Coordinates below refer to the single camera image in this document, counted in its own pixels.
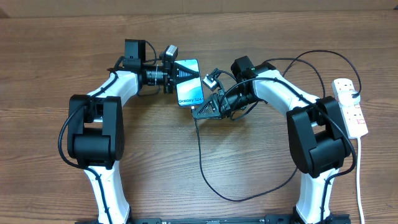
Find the Samsung Galaxy smartphone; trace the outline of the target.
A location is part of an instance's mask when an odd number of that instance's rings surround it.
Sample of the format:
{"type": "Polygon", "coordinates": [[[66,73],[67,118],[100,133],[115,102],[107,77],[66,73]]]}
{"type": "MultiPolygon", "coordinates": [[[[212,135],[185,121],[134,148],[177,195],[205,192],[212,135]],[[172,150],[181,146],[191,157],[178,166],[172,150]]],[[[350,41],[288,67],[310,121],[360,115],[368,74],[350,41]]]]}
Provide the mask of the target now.
{"type": "MultiPolygon", "coordinates": [[[[176,62],[198,62],[197,59],[177,60],[176,62]]],[[[177,91],[177,103],[179,106],[195,106],[204,102],[201,77],[174,84],[177,91]]]]}

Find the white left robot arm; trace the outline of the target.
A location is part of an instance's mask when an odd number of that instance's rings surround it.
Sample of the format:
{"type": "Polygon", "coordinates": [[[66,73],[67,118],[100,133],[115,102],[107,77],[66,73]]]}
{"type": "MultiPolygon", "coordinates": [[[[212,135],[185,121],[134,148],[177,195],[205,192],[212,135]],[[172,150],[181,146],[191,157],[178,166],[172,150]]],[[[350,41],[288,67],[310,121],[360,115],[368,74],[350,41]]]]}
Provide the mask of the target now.
{"type": "Polygon", "coordinates": [[[67,151],[91,182],[98,206],[95,223],[133,223],[125,198],[119,164],[124,154],[123,106],[144,85],[176,93],[181,107],[203,102],[199,63],[179,60],[178,48],[168,45],[152,60],[146,59],[146,40],[127,39],[124,55],[109,69],[109,78],[96,90],[73,95],[60,135],[67,136],[67,151]]]}

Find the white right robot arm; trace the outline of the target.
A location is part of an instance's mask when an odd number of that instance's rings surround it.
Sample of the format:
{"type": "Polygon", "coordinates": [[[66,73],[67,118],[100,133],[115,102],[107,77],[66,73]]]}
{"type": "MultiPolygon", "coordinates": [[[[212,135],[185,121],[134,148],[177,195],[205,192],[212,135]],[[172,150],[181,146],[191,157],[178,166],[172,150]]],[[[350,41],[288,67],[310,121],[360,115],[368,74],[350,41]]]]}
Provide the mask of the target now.
{"type": "Polygon", "coordinates": [[[237,58],[231,65],[236,84],[223,88],[215,69],[203,82],[217,89],[198,108],[195,120],[232,118],[247,105],[264,101],[287,120],[290,155],[301,172],[300,195],[290,215],[266,215],[266,223],[350,223],[349,215],[334,215],[329,203],[333,181],[342,176],[340,167],[355,151],[345,128],[337,100],[308,94],[269,62],[253,65],[249,57],[237,58]]]}

